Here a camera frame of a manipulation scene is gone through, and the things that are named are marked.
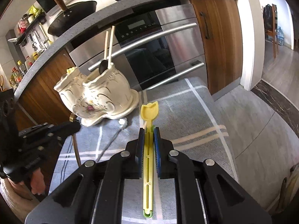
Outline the person's left hand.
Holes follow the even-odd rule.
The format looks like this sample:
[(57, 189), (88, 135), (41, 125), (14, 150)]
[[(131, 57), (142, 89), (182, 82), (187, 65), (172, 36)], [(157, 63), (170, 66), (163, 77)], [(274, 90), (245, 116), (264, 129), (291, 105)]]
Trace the person's left hand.
[(44, 181), (44, 175), (41, 172), (41, 169), (36, 169), (32, 176), (30, 181), (31, 186), (31, 192), (35, 195), (41, 195), (45, 192), (46, 184)]

